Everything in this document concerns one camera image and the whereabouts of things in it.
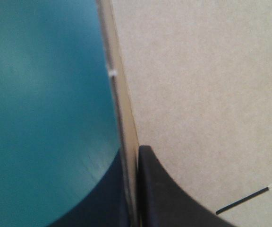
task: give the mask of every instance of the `thin black line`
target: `thin black line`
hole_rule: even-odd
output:
[[[241,203],[243,203],[243,202],[246,202],[247,200],[252,199],[253,197],[256,197],[256,196],[258,196],[258,195],[261,195],[262,193],[267,192],[268,190],[269,190],[268,187],[263,188],[263,189],[261,189],[261,190],[255,192],[255,193],[253,193],[253,194],[251,194],[251,195],[248,195],[248,196],[245,197],[245,198],[242,198],[242,199],[240,199],[240,200],[238,200],[238,201],[236,201],[236,202],[234,202],[234,203],[232,203],[232,204],[230,204],[230,205],[228,205],[228,206],[226,206],[226,207],[223,207],[223,208],[221,208],[220,210],[217,210],[217,211],[216,211],[216,215],[221,214],[222,212],[225,212],[225,211],[227,211],[227,210],[229,210],[229,209],[231,209],[231,208],[233,208],[233,207],[235,207],[235,206],[237,206],[237,205],[239,205],[239,204],[241,204]]]

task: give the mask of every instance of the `black plastic piece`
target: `black plastic piece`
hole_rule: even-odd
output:
[[[232,227],[187,195],[150,146],[139,148],[138,201],[143,227]]]
[[[88,196],[49,227],[129,227],[119,152]]]

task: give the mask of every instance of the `cardboard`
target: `cardboard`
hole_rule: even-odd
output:
[[[111,5],[139,144],[213,213],[270,185],[272,1]],[[271,223],[257,206],[272,191],[221,217]]]

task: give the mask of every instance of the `teal surface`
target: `teal surface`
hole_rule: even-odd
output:
[[[0,227],[45,226],[119,148],[94,0],[0,0]]]

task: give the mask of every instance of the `beige surface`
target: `beige surface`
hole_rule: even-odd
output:
[[[272,183],[272,0],[112,0],[140,144],[215,212]]]
[[[131,225],[138,226],[136,204],[136,169],[138,138],[129,100],[124,68],[121,61],[120,46],[113,20],[111,2],[97,0],[97,7],[102,25],[104,46],[107,57],[117,121],[121,139],[121,160],[128,211]]]
[[[230,220],[239,227],[272,227],[272,190],[219,216]]]

